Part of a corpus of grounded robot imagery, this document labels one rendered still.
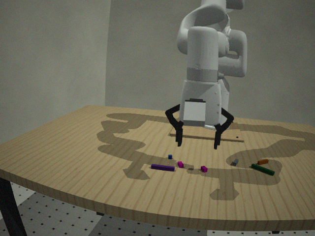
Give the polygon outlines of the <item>purple rod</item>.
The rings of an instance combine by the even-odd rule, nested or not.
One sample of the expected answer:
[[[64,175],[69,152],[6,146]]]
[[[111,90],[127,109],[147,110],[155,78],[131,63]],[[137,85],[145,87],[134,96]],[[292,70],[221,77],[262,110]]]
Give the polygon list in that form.
[[[152,164],[151,169],[163,170],[163,171],[172,171],[173,172],[175,170],[175,167]]]

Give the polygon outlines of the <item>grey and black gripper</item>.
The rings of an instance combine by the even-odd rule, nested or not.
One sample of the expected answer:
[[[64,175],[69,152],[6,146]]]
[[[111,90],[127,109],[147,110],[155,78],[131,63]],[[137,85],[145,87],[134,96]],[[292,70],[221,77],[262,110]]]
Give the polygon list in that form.
[[[215,94],[215,92],[217,92],[217,94]],[[221,134],[234,120],[233,115],[221,107],[221,84],[218,82],[184,80],[180,104],[165,112],[169,122],[176,130],[176,142],[178,142],[178,147],[182,144],[185,100],[189,100],[190,98],[203,99],[203,101],[206,101],[205,125],[213,125],[217,130],[214,142],[214,149],[217,149],[217,145],[220,145]],[[179,111],[179,122],[173,117],[173,113],[177,111]],[[220,125],[221,114],[227,118],[223,125]]]

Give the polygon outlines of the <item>green rod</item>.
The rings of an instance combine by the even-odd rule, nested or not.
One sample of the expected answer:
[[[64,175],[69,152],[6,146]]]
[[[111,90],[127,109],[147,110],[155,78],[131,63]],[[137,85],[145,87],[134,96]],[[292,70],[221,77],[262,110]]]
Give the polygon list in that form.
[[[256,169],[256,170],[258,170],[258,171],[261,171],[261,172],[264,172],[264,173],[269,174],[269,175],[271,175],[271,176],[273,176],[274,173],[275,173],[275,172],[272,171],[272,170],[266,169],[266,168],[261,167],[261,166],[256,165],[256,164],[252,164],[251,168]]]

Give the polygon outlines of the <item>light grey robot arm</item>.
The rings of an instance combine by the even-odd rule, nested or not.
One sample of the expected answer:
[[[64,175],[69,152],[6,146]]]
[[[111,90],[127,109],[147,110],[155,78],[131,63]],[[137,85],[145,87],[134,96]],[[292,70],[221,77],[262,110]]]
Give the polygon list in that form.
[[[247,71],[247,37],[243,31],[230,29],[227,9],[241,10],[245,0],[202,0],[201,7],[181,22],[177,47],[188,55],[187,79],[218,82],[221,86],[221,107],[228,111],[229,84],[224,76],[244,77]],[[205,26],[209,26],[205,27]],[[235,51],[237,55],[227,54]],[[206,101],[185,100],[184,126],[205,125]]]

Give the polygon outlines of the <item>magenta rod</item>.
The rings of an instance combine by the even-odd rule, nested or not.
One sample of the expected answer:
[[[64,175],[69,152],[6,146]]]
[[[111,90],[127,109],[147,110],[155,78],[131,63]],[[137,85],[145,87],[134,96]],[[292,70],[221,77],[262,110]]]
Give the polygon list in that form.
[[[202,172],[205,173],[205,172],[207,172],[207,170],[208,170],[208,169],[207,169],[205,166],[201,166],[201,171],[202,171]]]
[[[183,168],[184,167],[184,165],[183,165],[183,163],[181,161],[178,162],[178,166],[179,166],[179,168]]]

